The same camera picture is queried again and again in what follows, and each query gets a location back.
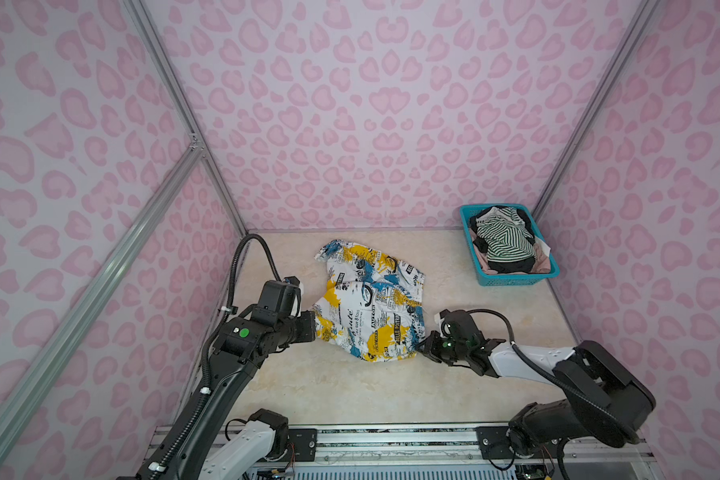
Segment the green white striped garment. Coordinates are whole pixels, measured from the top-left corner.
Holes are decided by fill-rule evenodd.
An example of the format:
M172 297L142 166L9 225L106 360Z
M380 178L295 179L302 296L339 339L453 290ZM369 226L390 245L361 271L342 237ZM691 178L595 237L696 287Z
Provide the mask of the green white striped garment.
M486 261L513 263L535 257L536 236L530 217L511 206L494 206L470 220L473 244Z

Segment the black garment in basket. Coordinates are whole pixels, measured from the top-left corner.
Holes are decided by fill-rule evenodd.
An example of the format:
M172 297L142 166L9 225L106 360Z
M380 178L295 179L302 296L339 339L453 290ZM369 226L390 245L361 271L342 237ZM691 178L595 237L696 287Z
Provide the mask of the black garment in basket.
M530 273L536 263L536 235L528 214L516 207L493 206L468 220L472 245L487 272Z

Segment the pink garment in basket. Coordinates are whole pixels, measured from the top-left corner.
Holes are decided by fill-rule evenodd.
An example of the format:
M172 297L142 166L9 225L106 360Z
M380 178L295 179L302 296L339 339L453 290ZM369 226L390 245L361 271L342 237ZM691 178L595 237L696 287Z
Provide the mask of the pink garment in basket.
M552 270L550 248L540 239L535 241L534 254L519 261L491 262L477 247L474 251L482 272L487 275L548 274Z

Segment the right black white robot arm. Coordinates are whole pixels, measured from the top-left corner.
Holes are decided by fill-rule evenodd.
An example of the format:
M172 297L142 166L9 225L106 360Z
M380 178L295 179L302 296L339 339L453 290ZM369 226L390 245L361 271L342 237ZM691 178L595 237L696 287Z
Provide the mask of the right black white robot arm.
M488 440L490 459L530 458L562 440L592 437L621 448L640 441L638 430L655 409L653 394L619 361L593 341L545 349L465 335L454 326L432 332L418 353L479 376L530 380L559 388L564 398L531 402L515 414L497 441Z

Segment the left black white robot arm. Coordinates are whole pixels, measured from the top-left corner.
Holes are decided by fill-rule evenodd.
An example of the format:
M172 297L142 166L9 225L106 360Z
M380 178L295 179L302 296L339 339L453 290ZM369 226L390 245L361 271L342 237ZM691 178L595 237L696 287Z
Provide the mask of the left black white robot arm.
M315 314L251 305L225 322L200 384L132 479L197 479L232 406L271 355L316 338Z

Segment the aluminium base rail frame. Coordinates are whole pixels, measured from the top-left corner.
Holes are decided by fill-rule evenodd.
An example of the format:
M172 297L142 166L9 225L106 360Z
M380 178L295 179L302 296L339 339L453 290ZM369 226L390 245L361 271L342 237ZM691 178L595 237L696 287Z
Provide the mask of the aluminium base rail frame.
M592 437L512 451L503 423L293 425L284 453L254 460L272 433L230 421L210 437L201 479L661 479L645 442Z

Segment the teal plastic laundry basket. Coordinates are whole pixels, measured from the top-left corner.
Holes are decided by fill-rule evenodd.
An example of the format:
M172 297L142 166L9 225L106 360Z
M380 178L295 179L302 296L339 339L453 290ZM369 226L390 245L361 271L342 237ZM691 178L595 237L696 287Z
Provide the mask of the teal plastic laundry basket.
M551 255L551 252L544 242L544 238L541 235L541 231L538 228L535 220L530 215L528 209L520 204L509 204L509 207L517 208L524 211L530 219L531 227L536 235L537 239L543 243L542 251L547 255L548 263L550 264L550 271L547 273L510 273L510 274L488 274L486 273L477 255L477 250L472 243L471 230L469 229L468 220L473 216L477 215L480 211L493 207L493 204L474 204L474 205L463 205L459 208L459 215L463 224L463 230L465 239L467 242L467 250L471 256L471 261L475 269L475 275L477 283L480 286L529 286L534 285L542 280L556 278L560 274L560 268L556 259Z

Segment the diagonal aluminium wall strut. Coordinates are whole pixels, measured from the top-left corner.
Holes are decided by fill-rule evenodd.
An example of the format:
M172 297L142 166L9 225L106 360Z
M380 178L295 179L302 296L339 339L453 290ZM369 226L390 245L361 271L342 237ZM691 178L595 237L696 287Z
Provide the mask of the diagonal aluminium wall strut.
M203 155L185 151L0 406L0 467Z

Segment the white yellow blue printed garment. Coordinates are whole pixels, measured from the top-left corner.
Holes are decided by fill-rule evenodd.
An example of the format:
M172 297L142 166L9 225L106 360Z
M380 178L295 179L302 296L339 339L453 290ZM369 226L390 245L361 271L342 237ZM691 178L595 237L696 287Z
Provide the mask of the white yellow blue printed garment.
M371 247L335 239L315 259L326 264L326 292L312 307L316 336L366 362L412 358L426 333L426 275Z

